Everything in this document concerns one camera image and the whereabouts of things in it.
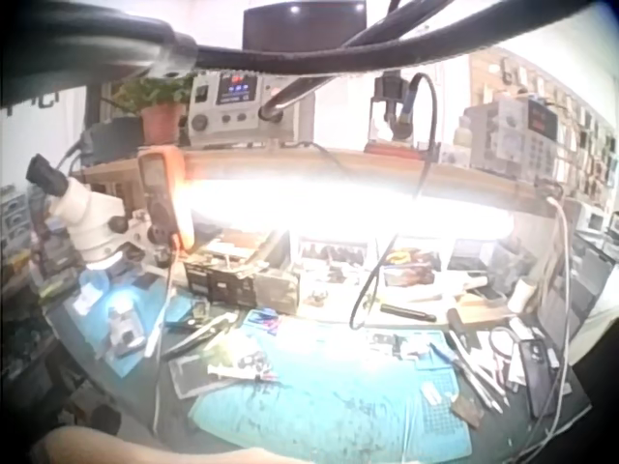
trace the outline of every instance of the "grid pattern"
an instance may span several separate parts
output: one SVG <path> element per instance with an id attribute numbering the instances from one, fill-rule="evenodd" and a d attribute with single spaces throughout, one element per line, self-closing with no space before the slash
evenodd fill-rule
<path id="1" fill-rule="evenodd" d="M 442 401 L 436 406 L 422 398 L 424 433 L 437 435 L 452 435 L 463 427 L 463 422 L 450 411 L 451 395 L 457 392 L 454 377 L 450 371 L 433 371 L 427 379 L 434 384 L 442 396 Z"/>

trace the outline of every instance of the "black smartphone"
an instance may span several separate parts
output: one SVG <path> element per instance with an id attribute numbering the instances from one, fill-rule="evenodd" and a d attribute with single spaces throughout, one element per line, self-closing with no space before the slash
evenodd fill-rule
<path id="1" fill-rule="evenodd" d="M 557 408 L 557 391 L 559 389 L 552 390 L 554 377 L 550 371 L 548 350 L 544 341 L 540 339 L 523 340 L 520 341 L 518 347 L 522 356 L 531 416 L 537 419 L 543 413 L 545 416 L 554 414 Z M 544 406 L 550 395 L 550 402 L 544 411 Z"/>

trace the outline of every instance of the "screwdriver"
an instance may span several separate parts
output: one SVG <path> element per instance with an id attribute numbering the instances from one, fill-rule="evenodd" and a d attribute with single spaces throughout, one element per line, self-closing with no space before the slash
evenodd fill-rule
<path id="1" fill-rule="evenodd" d="M 386 312 L 387 314 L 393 314 L 400 317 L 407 317 L 408 319 L 416 319 L 418 321 L 436 322 L 436 316 L 434 314 L 416 311 L 415 309 L 408 309 L 407 307 L 393 306 L 391 304 L 382 304 L 380 306 L 380 312 Z"/>

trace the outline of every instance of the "bright light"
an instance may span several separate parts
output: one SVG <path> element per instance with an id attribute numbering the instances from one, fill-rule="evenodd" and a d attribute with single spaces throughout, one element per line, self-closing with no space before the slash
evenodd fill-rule
<path id="1" fill-rule="evenodd" d="M 395 231 L 412 237 L 497 240 L 514 229 L 504 210 L 346 182 L 195 181 L 192 209 L 248 231 L 290 229 L 315 240 L 367 241 Z"/>
<path id="2" fill-rule="evenodd" d="M 128 292 L 117 293 L 109 302 L 109 307 L 113 307 L 119 314 L 124 314 L 125 312 L 133 309 L 133 298 L 128 294 Z"/>
<path id="3" fill-rule="evenodd" d="M 112 267 L 123 257 L 122 251 L 116 251 L 116 253 L 112 254 L 108 258 L 102 259 L 101 261 L 96 261 L 94 263 L 87 263 L 86 267 L 91 271 L 104 271 L 107 268 Z"/>

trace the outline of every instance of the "white cable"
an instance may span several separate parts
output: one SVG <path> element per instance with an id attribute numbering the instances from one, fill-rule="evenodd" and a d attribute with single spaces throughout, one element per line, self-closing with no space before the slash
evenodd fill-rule
<path id="1" fill-rule="evenodd" d="M 561 407 L 563 406 L 563 388 L 565 386 L 565 380 L 568 375 L 568 356 L 570 350 L 570 296 L 571 296 L 571 269 L 570 269 L 570 239 L 568 235 L 568 220 L 565 217 L 563 208 L 554 198 L 547 198 L 546 201 L 554 206 L 557 210 L 557 214 L 561 218 L 563 224 L 563 245 L 564 245 L 564 263 L 565 263 L 565 334 L 563 339 L 563 370 L 561 371 L 561 381 L 559 383 L 559 400 L 557 402 L 557 411 L 554 414 L 554 421 L 552 427 L 542 441 L 536 451 L 526 458 L 524 464 L 531 462 L 548 444 L 555 435 L 559 419 L 561 418 Z"/>
<path id="2" fill-rule="evenodd" d="M 157 437 L 158 433 L 157 433 L 157 427 L 159 425 L 159 409 L 160 409 L 160 403 L 161 403 L 161 394 L 160 394 L 160 389 L 159 389 L 159 374 L 160 374 L 160 364 L 162 361 L 162 327 L 163 327 L 163 323 L 165 322 L 165 313 L 167 310 L 167 307 L 170 304 L 170 301 L 172 300 L 172 273 L 174 272 L 174 266 L 176 265 L 176 261 L 178 260 L 178 254 L 179 251 L 178 249 L 175 249 L 173 251 L 174 255 L 172 257 L 172 263 L 170 264 L 170 269 L 169 269 L 169 274 L 167 276 L 167 283 L 165 285 L 165 301 L 163 302 L 163 307 L 162 310 L 160 311 L 160 315 L 157 317 L 157 322 L 155 322 L 155 328 L 153 329 L 153 333 L 155 332 L 155 330 L 159 327 L 159 333 L 157 335 L 157 338 L 155 339 L 156 345 L 155 348 L 157 350 L 157 355 L 155 357 L 155 361 L 156 361 L 156 369 L 157 369 L 157 378 L 155 380 L 155 411 L 153 412 L 153 434 Z"/>

